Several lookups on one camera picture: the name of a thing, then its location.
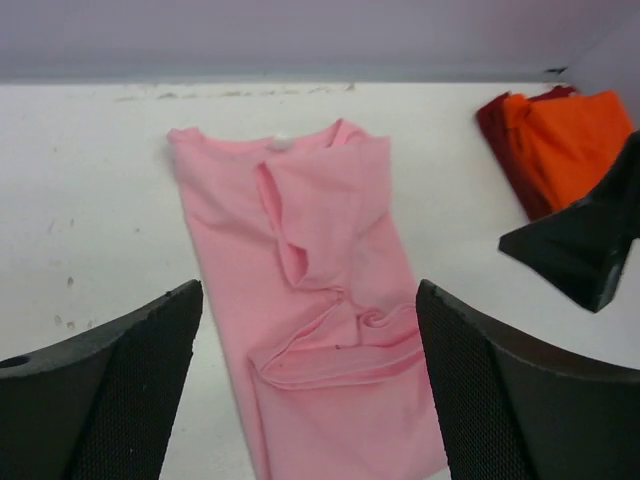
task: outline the mesh texture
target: mesh texture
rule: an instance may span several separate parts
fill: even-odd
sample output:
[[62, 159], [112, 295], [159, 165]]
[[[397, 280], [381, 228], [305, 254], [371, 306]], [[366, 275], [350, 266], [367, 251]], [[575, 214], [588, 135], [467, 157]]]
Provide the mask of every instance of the mesh texture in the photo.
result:
[[66, 479], [158, 479], [201, 311], [187, 289], [118, 340]]
[[452, 479], [537, 480], [489, 342], [431, 293], [418, 315]]

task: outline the orange shirt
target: orange shirt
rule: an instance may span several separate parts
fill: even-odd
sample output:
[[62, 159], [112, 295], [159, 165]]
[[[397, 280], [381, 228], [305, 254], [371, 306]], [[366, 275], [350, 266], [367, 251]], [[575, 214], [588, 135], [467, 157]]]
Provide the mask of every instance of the orange shirt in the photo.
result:
[[615, 92], [504, 101], [515, 160], [552, 210], [581, 199], [607, 173], [633, 125]]

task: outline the pile of clothes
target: pile of clothes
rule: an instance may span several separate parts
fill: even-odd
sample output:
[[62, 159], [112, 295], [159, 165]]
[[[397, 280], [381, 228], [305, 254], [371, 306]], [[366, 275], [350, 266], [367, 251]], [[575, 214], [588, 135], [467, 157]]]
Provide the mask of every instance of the pile of clothes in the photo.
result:
[[569, 86], [531, 98], [504, 93], [476, 119], [530, 220], [587, 195], [633, 132], [615, 92], [585, 96]]

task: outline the folded shirt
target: folded shirt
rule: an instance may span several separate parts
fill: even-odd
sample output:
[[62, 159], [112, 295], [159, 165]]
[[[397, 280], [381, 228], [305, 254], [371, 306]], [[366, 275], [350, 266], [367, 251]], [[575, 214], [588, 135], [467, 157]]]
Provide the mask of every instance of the folded shirt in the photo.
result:
[[444, 468], [389, 139], [344, 120], [285, 149], [168, 138], [257, 477]]
[[[549, 92], [531, 97], [530, 101], [539, 102], [552, 98], [568, 97], [576, 93], [578, 92], [573, 87], [556, 86]], [[552, 209], [545, 197], [536, 190], [531, 179], [527, 176], [526, 170], [516, 160], [511, 150], [509, 132], [503, 112], [504, 101], [509, 95], [509, 93], [499, 95], [480, 108], [476, 112], [476, 121], [522, 208], [529, 219], [533, 221], [549, 215], [552, 213]]]
[[587, 195], [633, 132], [612, 91], [541, 102], [517, 94], [503, 107], [514, 158], [553, 212]]

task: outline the purple wall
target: purple wall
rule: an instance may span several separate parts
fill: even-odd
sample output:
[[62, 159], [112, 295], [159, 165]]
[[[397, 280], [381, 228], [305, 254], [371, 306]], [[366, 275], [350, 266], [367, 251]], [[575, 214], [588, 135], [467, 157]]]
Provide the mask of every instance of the purple wall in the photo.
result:
[[566, 78], [586, 93], [616, 90], [640, 128], [640, 11], [572, 64]]
[[9, 0], [0, 78], [538, 74], [637, 0]]

